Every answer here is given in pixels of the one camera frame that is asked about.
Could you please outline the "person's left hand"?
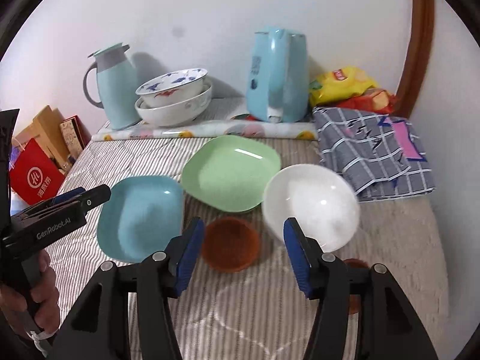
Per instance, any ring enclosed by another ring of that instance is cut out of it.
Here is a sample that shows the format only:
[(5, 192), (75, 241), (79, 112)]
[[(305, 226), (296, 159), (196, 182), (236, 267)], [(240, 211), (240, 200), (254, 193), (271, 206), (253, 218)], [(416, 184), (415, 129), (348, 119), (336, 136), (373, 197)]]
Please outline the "person's left hand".
[[(55, 333), (60, 325), (59, 291), (56, 288), (56, 274), (50, 266), (50, 256), (42, 250), (38, 254), (39, 271), (41, 279), (31, 289), (32, 300), (39, 306), (34, 320), (44, 332)], [(24, 338), (29, 338), (20, 321), (20, 313), (27, 310), (24, 297), (14, 289), (1, 284), (1, 311), (7, 319), (12, 330)]]

